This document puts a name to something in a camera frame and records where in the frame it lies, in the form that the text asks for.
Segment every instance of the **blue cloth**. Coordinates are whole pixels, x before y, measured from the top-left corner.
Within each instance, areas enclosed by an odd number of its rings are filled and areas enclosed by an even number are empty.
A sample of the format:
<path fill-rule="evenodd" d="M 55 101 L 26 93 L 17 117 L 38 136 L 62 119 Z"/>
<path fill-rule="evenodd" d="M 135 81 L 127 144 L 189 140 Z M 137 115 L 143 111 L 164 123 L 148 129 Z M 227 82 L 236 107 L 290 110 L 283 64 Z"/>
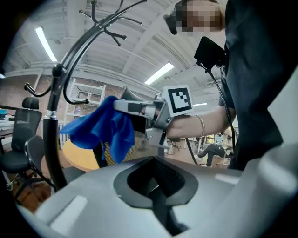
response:
<path fill-rule="evenodd" d="M 93 113 L 68 123 L 60 134 L 69 134 L 71 142 L 84 149 L 108 142 L 111 157 L 121 163 L 135 144 L 135 133 L 130 116 L 113 108 L 115 100 L 118 98 L 108 96 Z"/>

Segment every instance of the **black cable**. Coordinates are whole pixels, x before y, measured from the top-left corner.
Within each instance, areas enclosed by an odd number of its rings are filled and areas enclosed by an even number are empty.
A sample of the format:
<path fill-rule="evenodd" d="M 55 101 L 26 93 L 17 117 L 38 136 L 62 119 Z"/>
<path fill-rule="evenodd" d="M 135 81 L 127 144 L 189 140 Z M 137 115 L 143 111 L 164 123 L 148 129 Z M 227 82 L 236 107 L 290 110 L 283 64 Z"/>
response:
<path fill-rule="evenodd" d="M 190 151 L 191 157 L 192 157 L 193 161 L 195 162 L 195 164 L 197 165 L 198 163 L 197 163 L 194 153 L 192 152 L 191 147 L 190 147 L 190 141 L 187 138 L 185 138 L 185 140 L 186 140 L 187 147 Z"/>
<path fill-rule="evenodd" d="M 229 124 L 230 124 L 230 126 L 231 126 L 231 130 L 232 130 L 232 143 L 233 143 L 233 150 L 234 150 L 234 152 L 235 152 L 235 130 L 234 130 L 234 127 L 233 127 L 233 123 L 232 123 L 232 119 L 231 119 L 230 111 L 229 111 L 229 109 L 228 109 L 228 107 L 227 107 L 227 104 L 225 103 L 223 92 L 222 92 L 222 90 L 220 89 L 218 83 L 216 82 L 216 80 L 215 80 L 215 78 L 214 78 L 214 76 L 213 76 L 211 70 L 206 70 L 206 72 L 209 73 L 209 75 L 212 77 L 213 81 L 215 82 L 216 87 L 217 87 L 218 90 L 219 90 L 219 95 L 220 95 L 220 97 L 221 97 L 221 99 L 222 99 L 222 101 L 223 101 L 223 105 L 224 105 L 224 107 L 225 107 L 225 112 L 226 112 L 226 114 L 227 114 L 228 122 L 229 122 Z"/>

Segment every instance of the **fluorescent light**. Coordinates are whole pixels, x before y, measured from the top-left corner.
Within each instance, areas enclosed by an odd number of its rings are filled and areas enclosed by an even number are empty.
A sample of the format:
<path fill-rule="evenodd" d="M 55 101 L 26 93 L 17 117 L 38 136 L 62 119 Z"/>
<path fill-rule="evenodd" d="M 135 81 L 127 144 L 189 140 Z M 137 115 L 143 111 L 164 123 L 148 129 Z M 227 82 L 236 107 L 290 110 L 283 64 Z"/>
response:
<path fill-rule="evenodd" d="M 203 105 L 207 105 L 207 103 L 194 104 L 193 106 L 203 106 Z"/>
<path fill-rule="evenodd" d="M 56 62 L 57 59 L 55 58 L 50 46 L 48 45 L 48 42 L 47 42 L 47 39 L 45 37 L 45 34 L 43 33 L 43 30 L 41 27 L 39 28 L 36 28 L 35 29 L 36 33 L 37 33 L 37 36 L 39 38 L 39 40 L 41 41 L 42 43 L 42 46 L 44 47 L 44 49 L 46 50 L 47 52 L 47 55 L 50 57 L 50 59 L 53 61 L 53 62 Z"/>
<path fill-rule="evenodd" d="M 157 80 L 159 77 L 163 76 L 167 71 L 174 68 L 174 66 L 170 63 L 167 63 L 164 67 L 162 67 L 160 70 L 158 70 L 155 74 L 153 74 L 146 82 L 145 84 L 152 84 L 155 80 Z"/>

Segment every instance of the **floor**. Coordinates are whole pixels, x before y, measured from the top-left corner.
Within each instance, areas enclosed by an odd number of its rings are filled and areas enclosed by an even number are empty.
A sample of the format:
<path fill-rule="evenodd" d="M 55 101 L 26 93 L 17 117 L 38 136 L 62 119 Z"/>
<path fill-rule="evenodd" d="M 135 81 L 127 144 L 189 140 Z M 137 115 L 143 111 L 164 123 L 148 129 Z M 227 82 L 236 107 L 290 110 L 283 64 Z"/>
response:
<path fill-rule="evenodd" d="M 181 142 L 180 144 L 178 143 L 178 145 L 180 145 L 182 147 L 180 150 L 175 148 L 173 155 L 166 154 L 165 156 L 168 157 L 168 158 L 171 158 L 171 159 L 176 159 L 176 160 L 180 160 L 182 162 L 194 164 L 188 148 L 183 148 L 183 144 L 184 144 L 183 142 Z M 6 146 L 4 149 L 5 149 L 5 151 L 9 151 L 10 147 Z M 59 158 L 60 158 L 60 163 L 61 163 L 62 167 L 70 167 L 71 166 L 66 161 L 66 159 L 64 158 L 62 150 L 59 150 Z M 197 162 L 198 162 L 198 164 L 205 164 L 206 160 L 207 160 L 207 158 L 202 158 L 202 160 L 197 160 Z M 214 157 L 213 162 L 212 162 L 212 167 L 226 168 L 226 166 L 216 165 L 216 163 L 220 163 L 220 162 L 222 162 L 221 159 Z M 42 159 L 41 170 L 42 170 L 42 173 L 45 177 L 47 177 L 47 178 L 50 177 L 50 173 L 48 171 L 47 163 L 45 161 L 45 158 Z M 15 177 L 14 174 L 8 174 L 8 176 L 9 176 L 11 181 Z M 16 183 L 13 184 L 13 189 L 12 189 L 13 195 L 18 190 L 18 187 L 19 186 Z M 39 198 L 40 201 L 44 201 L 50 196 L 50 186 L 47 183 L 36 184 L 34 186 L 34 190 L 35 190 L 35 193 L 37 194 L 37 197 Z M 24 207 L 26 207 L 27 209 L 29 209 L 32 212 L 34 212 L 38 208 L 38 206 L 40 205 L 38 199 L 32 193 L 31 189 L 28 188 L 28 187 L 19 196 L 19 201 L 22 203 L 22 205 Z"/>

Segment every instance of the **hand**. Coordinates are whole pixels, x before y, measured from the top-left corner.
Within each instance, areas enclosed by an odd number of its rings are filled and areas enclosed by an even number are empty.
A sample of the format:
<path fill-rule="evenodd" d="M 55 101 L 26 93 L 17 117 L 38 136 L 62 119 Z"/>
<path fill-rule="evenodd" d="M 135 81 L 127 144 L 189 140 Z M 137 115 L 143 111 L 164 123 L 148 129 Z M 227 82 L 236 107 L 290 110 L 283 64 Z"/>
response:
<path fill-rule="evenodd" d="M 202 133 L 202 125 L 196 116 L 175 117 L 167 129 L 167 137 L 191 138 Z"/>

